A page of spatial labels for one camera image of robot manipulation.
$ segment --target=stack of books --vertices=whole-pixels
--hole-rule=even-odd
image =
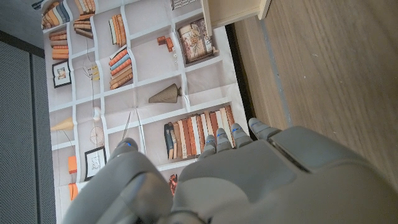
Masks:
[[[75,0],[76,6],[79,10],[80,17],[73,23],[73,28],[77,34],[93,38],[93,31],[91,30],[90,17],[95,14],[94,0]]]
[[[164,125],[164,136],[169,159],[196,156],[203,153],[205,141],[209,134],[216,138],[217,129],[223,128],[231,143],[235,147],[231,126],[234,123],[231,106],[228,105],[218,111],[205,111],[186,119]]]
[[[42,14],[42,29],[59,26],[69,22],[69,15],[63,1],[55,1]]]
[[[49,35],[52,47],[53,60],[65,60],[69,58],[67,31],[53,32]]]
[[[109,66],[111,67],[111,90],[121,87],[128,81],[132,80],[132,65],[130,55],[127,52],[127,47],[122,47],[115,54],[109,57],[111,60]]]
[[[114,15],[109,20],[109,26],[112,34],[112,44],[122,47],[126,44],[126,31],[124,31],[122,15]]]

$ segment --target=wooden floor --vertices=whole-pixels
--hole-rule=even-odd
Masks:
[[[348,146],[398,190],[398,1],[272,0],[271,49],[262,22],[235,23],[256,116]]]

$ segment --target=bookshelf wallpaper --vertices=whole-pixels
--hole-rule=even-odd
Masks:
[[[56,15],[61,5],[68,22]],[[170,0],[48,0],[42,13],[57,222],[126,123],[166,181],[199,155],[169,158],[165,124],[230,108],[248,133],[225,28],[207,36],[200,1],[173,9]]]

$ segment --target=gray wall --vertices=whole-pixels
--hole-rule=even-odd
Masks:
[[[0,42],[0,222],[55,223],[44,59]]]

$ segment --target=framed picture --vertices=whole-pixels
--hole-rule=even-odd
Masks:
[[[85,152],[86,161],[86,177],[85,181],[90,180],[100,171],[106,164],[105,147],[101,146],[96,149]]]
[[[68,61],[59,62],[52,65],[52,76],[54,77],[54,88],[69,85],[72,83],[70,79],[70,71]]]

